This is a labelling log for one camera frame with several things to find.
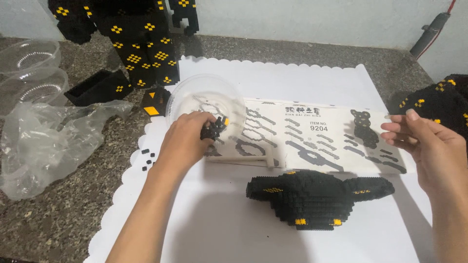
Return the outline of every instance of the white scalloped paper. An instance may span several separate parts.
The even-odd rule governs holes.
[[[179,67],[181,80],[200,73],[217,74],[237,84],[244,97],[386,111],[363,65],[341,69],[183,56]],[[172,91],[175,86],[166,88]],[[113,205],[102,217],[101,230],[89,243],[85,263],[105,262],[145,182],[147,172],[142,171],[142,166],[147,160],[155,161],[166,131],[163,117],[153,117],[145,126],[145,135],[138,139],[139,149],[130,157],[131,167],[122,175],[123,184],[113,196]],[[141,150],[148,148],[155,158],[149,158],[149,153],[142,154]],[[196,164],[175,199],[161,261],[319,263],[349,258],[359,258],[360,262],[417,261],[391,197],[356,204],[350,219],[332,232],[296,231],[275,218],[269,204],[245,198],[245,186],[252,176],[279,173],[278,169],[268,171],[262,167],[205,165],[202,161]],[[430,207],[425,208],[428,212],[424,214],[430,215]],[[200,210],[206,212],[202,218],[197,217]],[[386,244],[401,253],[388,253]],[[342,248],[341,253],[336,253],[337,247]]]

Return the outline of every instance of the hand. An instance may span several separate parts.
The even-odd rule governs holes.
[[[212,139],[200,140],[200,132],[208,121],[216,118],[208,112],[194,111],[182,114],[169,128],[161,145],[155,166],[158,169],[174,169],[184,175],[206,152]]]
[[[388,131],[381,137],[388,144],[412,155],[419,185],[426,193],[450,192],[466,187],[466,141],[461,135],[419,117],[413,109],[409,109],[406,115],[390,116],[390,119],[391,123],[381,125]]]

